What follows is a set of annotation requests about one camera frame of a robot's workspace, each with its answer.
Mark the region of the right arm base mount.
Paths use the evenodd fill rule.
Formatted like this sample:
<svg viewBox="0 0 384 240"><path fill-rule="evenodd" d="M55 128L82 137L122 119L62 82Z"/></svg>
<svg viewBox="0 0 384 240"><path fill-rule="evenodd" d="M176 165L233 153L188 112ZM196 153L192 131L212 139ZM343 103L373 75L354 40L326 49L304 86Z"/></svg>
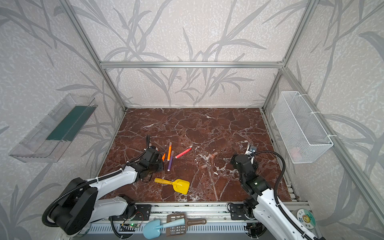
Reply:
<svg viewBox="0 0 384 240"><path fill-rule="evenodd" d="M244 205L243 204L234 204L234 203L228 203L227 209L231 215L231 220L233 221L240 221L240 220L254 220L255 218L251 218L247 216Z"/></svg>

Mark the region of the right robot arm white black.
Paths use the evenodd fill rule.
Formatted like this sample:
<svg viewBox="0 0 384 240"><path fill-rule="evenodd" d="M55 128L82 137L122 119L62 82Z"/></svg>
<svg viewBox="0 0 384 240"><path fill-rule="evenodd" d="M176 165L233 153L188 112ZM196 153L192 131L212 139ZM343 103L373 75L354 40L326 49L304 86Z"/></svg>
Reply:
<svg viewBox="0 0 384 240"><path fill-rule="evenodd" d="M273 187L256 174L251 161L256 155L273 154L282 162L282 170ZM278 187L286 171L284 158L274 151L259 151L249 154L234 154L231 164L239 172L242 188L250 197L244 201L244 211L263 224L277 240L318 240L278 197Z"/></svg>

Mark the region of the purple highlighter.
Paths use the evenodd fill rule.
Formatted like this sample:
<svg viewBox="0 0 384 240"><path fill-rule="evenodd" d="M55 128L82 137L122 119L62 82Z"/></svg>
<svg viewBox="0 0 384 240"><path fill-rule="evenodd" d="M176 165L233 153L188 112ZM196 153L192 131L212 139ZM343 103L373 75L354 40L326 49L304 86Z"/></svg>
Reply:
<svg viewBox="0 0 384 240"><path fill-rule="evenodd" d="M169 160L169 163L168 163L167 172L171 171L173 159L174 159L174 151L171 151L171 156L170 156L170 160Z"/></svg>

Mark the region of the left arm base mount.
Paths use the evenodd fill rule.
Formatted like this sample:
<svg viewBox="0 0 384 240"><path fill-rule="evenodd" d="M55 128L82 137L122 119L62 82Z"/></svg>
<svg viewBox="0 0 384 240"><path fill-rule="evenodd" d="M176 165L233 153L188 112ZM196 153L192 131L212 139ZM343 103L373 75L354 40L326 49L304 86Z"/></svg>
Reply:
<svg viewBox="0 0 384 240"><path fill-rule="evenodd" d="M148 221L152 205L129 205L121 217L129 221Z"/></svg>

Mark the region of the orange highlighter pair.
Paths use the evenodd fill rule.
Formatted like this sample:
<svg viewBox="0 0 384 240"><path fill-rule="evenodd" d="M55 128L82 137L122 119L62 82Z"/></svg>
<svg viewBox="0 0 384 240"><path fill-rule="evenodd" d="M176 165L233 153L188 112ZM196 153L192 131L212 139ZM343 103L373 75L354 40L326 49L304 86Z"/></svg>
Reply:
<svg viewBox="0 0 384 240"><path fill-rule="evenodd" d="M167 161L170 161L170 159L171 159L171 153L172 153L172 142L169 143L169 149L168 149Z"/></svg>

